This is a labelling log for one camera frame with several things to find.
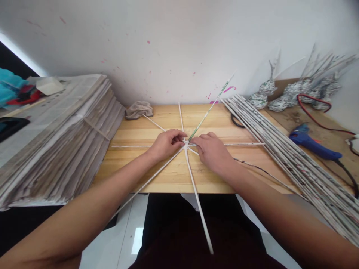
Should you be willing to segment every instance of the floor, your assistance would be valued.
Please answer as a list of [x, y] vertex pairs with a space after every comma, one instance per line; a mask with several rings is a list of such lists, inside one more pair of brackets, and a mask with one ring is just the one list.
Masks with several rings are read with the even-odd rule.
[[[197, 207], [194, 194], [183, 194], [182, 196], [191, 203], [194, 208]], [[318, 211], [306, 201], [296, 195], [288, 195], [288, 197], [325, 223], [325, 220]], [[237, 195], [237, 198], [244, 213], [261, 230], [268, 255], [272, 256], [287, 268], [300, 268], [295, 260], [289, 256], [268, 233], [248, 204], [239, 195]], [[148, 195], [137, 195], [120, 211], [116, 226], [101, 232], [84, 250], [80, 269], [127, 269], [136, 260], [138, 250], [141, 247], [147, 200]]]

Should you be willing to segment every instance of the newspaper stack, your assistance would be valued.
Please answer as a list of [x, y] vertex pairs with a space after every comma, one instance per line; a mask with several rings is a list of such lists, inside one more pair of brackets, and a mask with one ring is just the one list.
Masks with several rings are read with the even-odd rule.
[[125, 108], [106, 76], [57, 79], [64, 90], [18, 113], [31, 123], [0, 143], [0, 210], [66, 204], [83, 193], [121, 124]]

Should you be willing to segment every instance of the blue glue gun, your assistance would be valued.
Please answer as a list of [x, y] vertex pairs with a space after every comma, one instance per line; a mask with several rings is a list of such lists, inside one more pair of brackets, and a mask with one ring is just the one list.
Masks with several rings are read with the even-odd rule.
[[297, 145], [302, 145], [323, 159], [333, 161], [340, 159], [343, 156], [341, 153], [331, 151], [315, 142], [312, 138], [310, 138], [308, 132], [308, 125], [304, 123], [295, 128], [295, 130], [289, 135], [289, 138]]

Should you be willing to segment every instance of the forearm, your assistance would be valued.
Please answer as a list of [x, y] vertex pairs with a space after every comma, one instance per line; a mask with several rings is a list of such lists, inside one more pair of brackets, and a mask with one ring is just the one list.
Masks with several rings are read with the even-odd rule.
[[3, 259], [64, 260], [79, 255], [103, 230], [138, 180], [156, 163], [146, 153], [134, 159], [61, 208]]
[[221, 175], [249, 204], [256, 216], [303, 267], [357, 268], [359, 249], [322, 224], [286, 196], [230, 164]]

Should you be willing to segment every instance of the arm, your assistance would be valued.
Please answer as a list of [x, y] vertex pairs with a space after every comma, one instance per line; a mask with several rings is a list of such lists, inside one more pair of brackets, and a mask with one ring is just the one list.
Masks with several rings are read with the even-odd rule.
[[303, 268], [359, 268], [359, 248], [249, 173], [210, 132], [191, 140], [201, 161], [252, 208], [270, 234]]
[[82, 251], [98, 236], [138, 180], [184, 145], [179, 130], [161, 133], [152, 147], [76, 197], [0, 259], [0, 268], [78, 268]]

